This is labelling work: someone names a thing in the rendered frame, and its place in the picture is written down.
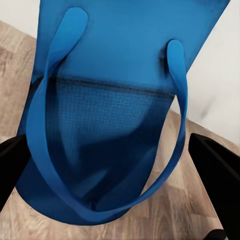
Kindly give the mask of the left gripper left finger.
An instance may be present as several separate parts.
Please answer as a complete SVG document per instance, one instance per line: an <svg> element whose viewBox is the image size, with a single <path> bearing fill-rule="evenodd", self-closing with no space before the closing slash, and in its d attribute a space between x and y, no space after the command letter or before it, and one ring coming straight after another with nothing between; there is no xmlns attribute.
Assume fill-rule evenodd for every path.
<svg viewBox="0 0 240 240"><path fill-rule="evenodd" d="M0 212L31 156L26 134L0 143Z"/></svg>

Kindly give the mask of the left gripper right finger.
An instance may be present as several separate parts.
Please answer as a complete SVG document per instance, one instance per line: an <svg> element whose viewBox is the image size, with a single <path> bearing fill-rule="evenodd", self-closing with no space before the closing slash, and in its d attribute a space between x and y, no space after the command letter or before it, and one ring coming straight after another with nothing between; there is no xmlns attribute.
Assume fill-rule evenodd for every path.
<svg viewBox="0 0 240 240"><path fill-rule="evenodd" d="M240 156L198 133L190 135L188 151L227 240L240 240Z"/></svg>

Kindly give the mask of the sandal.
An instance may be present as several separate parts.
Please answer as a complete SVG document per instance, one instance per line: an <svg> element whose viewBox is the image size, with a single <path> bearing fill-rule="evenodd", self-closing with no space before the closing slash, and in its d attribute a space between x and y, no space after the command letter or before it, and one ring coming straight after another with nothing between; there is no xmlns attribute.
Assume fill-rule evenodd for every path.
<svg viewBox="0 0 240 240"><path fill-rule="evenodd" d="M36 211L94 226L150 198L185 145L187 73L230 0L40 0L34 66L16 136L31 158L15 185ZM172 156L152 172L177 96Z"/></svg>

